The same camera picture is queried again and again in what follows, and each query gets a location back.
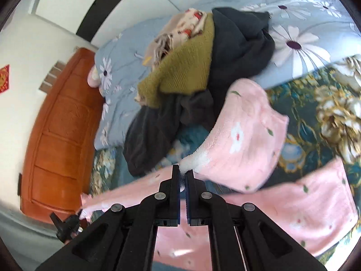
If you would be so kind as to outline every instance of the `dark gray cloth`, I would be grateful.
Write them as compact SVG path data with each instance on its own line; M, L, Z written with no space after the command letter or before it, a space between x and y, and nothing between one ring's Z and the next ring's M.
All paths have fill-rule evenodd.
M143 106L133 119L124 142L124 158L133 176L149 172L172 148L178 130L191 124L211 131L215 124L208 90L191 96L169 94L163 106Z
M230 85L239 78L259 74L269 63L275 45L268 34L268 12L219 7L212 13L214 40L208 89L217 118Z

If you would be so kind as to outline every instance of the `olive green knit sweater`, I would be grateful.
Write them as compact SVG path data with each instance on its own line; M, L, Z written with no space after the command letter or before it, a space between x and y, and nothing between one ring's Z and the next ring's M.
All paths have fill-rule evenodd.
M213 38L213 16L207 13L203 33L170 52L138 84L139 96L147 106L160 107L163 94L191 95L207 88Z

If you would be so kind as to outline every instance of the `white daisy print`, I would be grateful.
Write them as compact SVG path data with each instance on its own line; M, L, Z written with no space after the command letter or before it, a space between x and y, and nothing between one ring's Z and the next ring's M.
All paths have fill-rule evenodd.
M114 39L112 39L112 42L116 42L118 41L118 39L120 39L122 37L122 33L118 34Z
M111 59L106 60L106 58L103 58L103 65L100 65L99 68L102 72L99 74L102 81L102 89L106 91L111 87L111 81L113 80L111 75Z
M341 13L329 2L323 1L323 2L317 2L314 0L309 0L313 3L313 6L316 8L319 8L321 11L326 11L328 15L335 16L336 18L341 18Z
M138 54L137 52L134 53L134 56L139 58L139 59L144 60L144 57L142 55Z
M292 14L293 16L297 17L298 19L305 20L306 16L311 16L311 13L305 10L300 9L299 3L293 3L292 5L277 5L277 7L273 7L269 10L272 15L276 15L280 13L282 18L289 18L289 15Z
M190 250L174 250L172 249L170 251L170 256L172 258L176 258L176 257L180 257L180 256L184 256L186 254L189 254L190 252L194 252L194 250L190 249Z
M100 142L103 146L108 145L108 130L109 130L110 123L107 122L107 124L104 126L102 130L102 134L100 135Z
M103 104L103 111L102 111L102 120L105 119L105 115L109 112L109 105L111 104L111 100L106 100Z
M231 137L233 143L229 151L230 154L233 154L234 152L239 152L243 143L243 136L244 134L241 125L239 122L237 122L236 125L231 130Z
M331 62L330 54L325 49L310 44L319 40L318 36L310 32L300 34L298 27L288 26L286 31L281 25L273 27L270 35L274 39L276 50L272 61L277 67L282 66L292 56L292 77L297 78L306 72L311 72L324 66L321 59Z
M122 86L119 85L119 84L117 84L117 85L115 86L115 88L114 88L113 93L117 93L117 92L119 92L121 89L122 89Z
M253 11L253 12L259 12L262 11L264 7L266 7L266 3L261 3L259 5L248 5L241 8L241 11Z
M304 216L297 215L292 219L292 222L289 224L293 229L299 230L302 227L306 226L306 219Z
M354 24L353 22L350 22L350 29L354 32L356 32L356 24Z

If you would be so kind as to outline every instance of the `pink fleece blanket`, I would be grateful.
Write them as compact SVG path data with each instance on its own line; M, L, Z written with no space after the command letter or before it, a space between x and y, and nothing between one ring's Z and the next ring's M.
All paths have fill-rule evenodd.
M114 203L126 207L139 204L144 197L158 191L161 181L170 177L171 167L166 167L89 199L83 205L82 217L89 217L94 210L107 210ZM254 203L314 256L337 243L357 222L356 206L339 157L295 183L223 198L239 206ZM212 270L208 228L187 224L184 201L180 226L158 228L154 260L187 270Z
M197 151L180 161L179 170L193 170L238 192L253 193L276 167L287 125L288 117L272 109L257 83L236 80L214 128Z

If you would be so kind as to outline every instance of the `red paper decoration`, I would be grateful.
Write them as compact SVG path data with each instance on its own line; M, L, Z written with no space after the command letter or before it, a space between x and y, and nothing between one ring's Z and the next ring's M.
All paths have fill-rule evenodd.
M0 69L0 93L3 93L9 89L9 71L9 65Z

